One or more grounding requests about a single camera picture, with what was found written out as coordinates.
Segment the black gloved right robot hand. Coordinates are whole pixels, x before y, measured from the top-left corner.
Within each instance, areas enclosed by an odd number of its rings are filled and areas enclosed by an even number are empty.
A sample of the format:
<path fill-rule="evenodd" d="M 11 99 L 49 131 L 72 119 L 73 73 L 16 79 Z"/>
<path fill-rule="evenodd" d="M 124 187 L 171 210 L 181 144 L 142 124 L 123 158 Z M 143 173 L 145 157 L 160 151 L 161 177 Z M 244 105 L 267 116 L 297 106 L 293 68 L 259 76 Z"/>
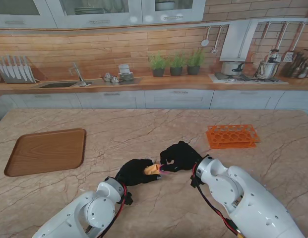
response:
<path fill-rule="evenodd" d="M 192 170 L 203 158 L 189 144 L 179 141 L 160 153 L 160 169 L 167 172 Z"/>

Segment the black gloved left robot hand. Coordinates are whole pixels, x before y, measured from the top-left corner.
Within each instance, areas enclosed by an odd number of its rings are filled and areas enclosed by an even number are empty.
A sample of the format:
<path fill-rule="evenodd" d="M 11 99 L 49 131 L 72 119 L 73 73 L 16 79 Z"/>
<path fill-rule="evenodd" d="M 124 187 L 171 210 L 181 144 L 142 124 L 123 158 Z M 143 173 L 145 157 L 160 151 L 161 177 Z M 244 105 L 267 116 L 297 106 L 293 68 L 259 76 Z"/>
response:
<path fill-rule="evenodd" d="M 135 186 L 159 180 L 160 175 L 146 175 L 144 170 L 153 165 L 150 159 L 132 159 L 126 162 L 115 176 L 115 180 L 126 186 Z"/>

